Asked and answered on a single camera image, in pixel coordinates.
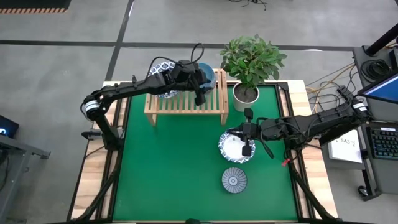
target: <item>plant pot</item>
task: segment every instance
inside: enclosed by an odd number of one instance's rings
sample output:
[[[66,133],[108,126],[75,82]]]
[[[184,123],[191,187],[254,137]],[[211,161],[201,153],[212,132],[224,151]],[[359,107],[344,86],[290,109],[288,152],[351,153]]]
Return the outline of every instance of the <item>plant pot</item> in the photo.
[[[257,97],[256,97],[256,99],[253,100],[252,102],[243,102],[243,101],[239,100],[239,99],[236,97],[236,95],[235,95],[235,88],[236,88],[237,86],[239,86],[240,84],[241,84],[241,82],[238,82],[237,84],[235,84],[235,86],[234,86],[234,88],[233,88],[233,90],[232,90],[232,92],[233,92],[233,94],[234,94],[233,105],[234,105],[234,108],[235,108],[237,111],[243,112],[245,108],[251,107],[251,105],[253,105],[253,103],[256,102],[256,101],[258,100],[258,98],[259,98],[259,96],[260,96],[260,91],[259,91],[258,88],[256,88]]]

